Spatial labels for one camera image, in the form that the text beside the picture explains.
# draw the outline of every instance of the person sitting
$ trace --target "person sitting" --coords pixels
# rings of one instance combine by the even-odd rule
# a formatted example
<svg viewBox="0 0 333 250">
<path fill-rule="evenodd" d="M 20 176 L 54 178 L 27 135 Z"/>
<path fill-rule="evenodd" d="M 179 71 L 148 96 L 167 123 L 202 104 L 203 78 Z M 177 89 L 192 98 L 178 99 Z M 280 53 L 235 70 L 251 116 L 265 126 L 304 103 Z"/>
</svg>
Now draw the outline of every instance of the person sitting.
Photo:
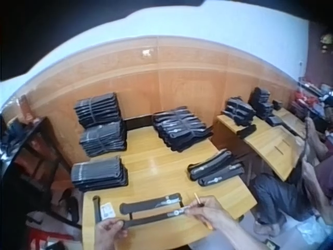
<svg viewBox="0 0 333 250">
<path fill-rule="evenodd" d="M 286 221 L 282 212 L 304 221 L 318 211 L 326 224 L 333 224 L 333 147 L 320 141 L 311 118 L 306 123 L 308 143 L 319 164 L 315 163 L 316 159 L 309 159 L 311 150 L 308 149 L 286 182 L 269 174 L 254 179 L 250 190 L 258 202 L 254 225 L 258 234 L 279 235 Z"/>
</svg>

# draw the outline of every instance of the pen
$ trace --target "pen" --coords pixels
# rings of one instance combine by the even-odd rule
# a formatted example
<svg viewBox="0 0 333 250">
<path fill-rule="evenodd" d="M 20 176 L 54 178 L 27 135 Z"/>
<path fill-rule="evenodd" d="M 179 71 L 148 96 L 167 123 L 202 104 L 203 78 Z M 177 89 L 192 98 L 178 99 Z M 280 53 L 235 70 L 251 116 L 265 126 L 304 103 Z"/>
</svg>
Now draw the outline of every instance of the pen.
<svg viewBox="0 0 333 250">
<path fill-rule="evenodd" d="M 204 207 L 204 203 L 201 203 L 201 201 L 200 201 L 198 195 L 197 195 L 196 193 L 194 193 L 194 196 L 196 197 L 196 200 L 197 200 L 197 202 L 198 202 L 198 206 L 199 206 L 199 207 Z M 209 223 L 206 223 L 206 222 L 204 222 L 204 224 L 205 224 L 205 226 L 206 226 L 209 230 L 213 230 L 212 225 L 210 225 Z"/>
</svg>

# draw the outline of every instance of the red object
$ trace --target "red object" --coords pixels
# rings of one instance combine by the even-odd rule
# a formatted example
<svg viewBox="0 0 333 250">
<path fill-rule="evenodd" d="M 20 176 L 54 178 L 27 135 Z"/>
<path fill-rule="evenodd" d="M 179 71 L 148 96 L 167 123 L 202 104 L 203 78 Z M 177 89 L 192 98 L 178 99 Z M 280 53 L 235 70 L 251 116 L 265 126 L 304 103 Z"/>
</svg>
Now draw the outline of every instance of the red object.
<svg viewBox="0 0 333 250">
<path fill-rule="evenodd" d="M 303 92 L 300 92 L 299 90 L 295 91 L 294 94 L 294 100 L 300 104 L 301 106 L 304 106 L 304 103 L 307 104 L 309 107 L 313 107 L 315 103 L 319 103 L 318 98 L 314 96 L 307 96 Z"/>
<path fill-rule="evenodd" d="M 48 238 L 56 238 L 61 240 L 74 240 L 70 235 L 61 234 L 61 233 L 50 233 L 44 232 L 36 228 L 29 228 L 29 246 L 28 250 L 40 250 L 41 247 L 44 247 L 44 244 L 47 242 Z"/>
</svg>

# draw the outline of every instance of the hand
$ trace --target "hand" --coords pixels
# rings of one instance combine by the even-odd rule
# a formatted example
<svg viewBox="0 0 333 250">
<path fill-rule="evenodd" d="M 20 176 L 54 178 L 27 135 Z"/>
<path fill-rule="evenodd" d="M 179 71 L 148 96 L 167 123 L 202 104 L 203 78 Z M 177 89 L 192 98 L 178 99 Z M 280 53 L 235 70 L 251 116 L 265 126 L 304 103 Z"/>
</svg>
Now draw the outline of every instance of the hand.
<svg viewBox="0 0 333 250">
<path fill-rule="evenodd" d="M 317 136 L 316 126 L 314 125 L 313 120 L 310 117 L 305 118 L 306 125 L 308 126 L 309 136 Z"/>
<path fill-rule="evenodd" d="M 224 223 L 233 221 L 214 196 L 200 197 L 200 202 L 204 204 L 203 207 L 199 207 L 197 200 L 194 200 L 185 210 L 185 214 L 194 216 L 203 223 L 209 223 L 215 229 L 221 229 Z"/>
<path fill-rule="evenodd" d="M 302 158 L 302 176 L 308 181 L 313 181 L 317 178 L 314 167 L 306 161 L 306 157 Z"/>
<path fill-rule="evenodd" d="M 127 237 L 127 230 L 122 230 L 124 222 L 111 218 L 95 226 L 95 250 L 113 250 L 114 241 Z"/>
</svg>

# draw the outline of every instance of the plastic bag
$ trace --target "plastic bag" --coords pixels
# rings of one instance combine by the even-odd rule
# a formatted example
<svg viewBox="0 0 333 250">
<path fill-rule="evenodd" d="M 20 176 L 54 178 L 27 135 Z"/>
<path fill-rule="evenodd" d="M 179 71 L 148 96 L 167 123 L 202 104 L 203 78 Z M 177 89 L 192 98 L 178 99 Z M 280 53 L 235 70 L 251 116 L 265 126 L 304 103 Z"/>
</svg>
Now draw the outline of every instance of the plastic bag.
<svg viewBox="0 0 333 250">
<path fill-rule="evenodd" d="M 333 232 L 332 226 L 326 225 L 321 217 L 316 220 L 314 216 L 298 225 L 297 229 L 309 245 L 323 242 Z"/>
</svg>

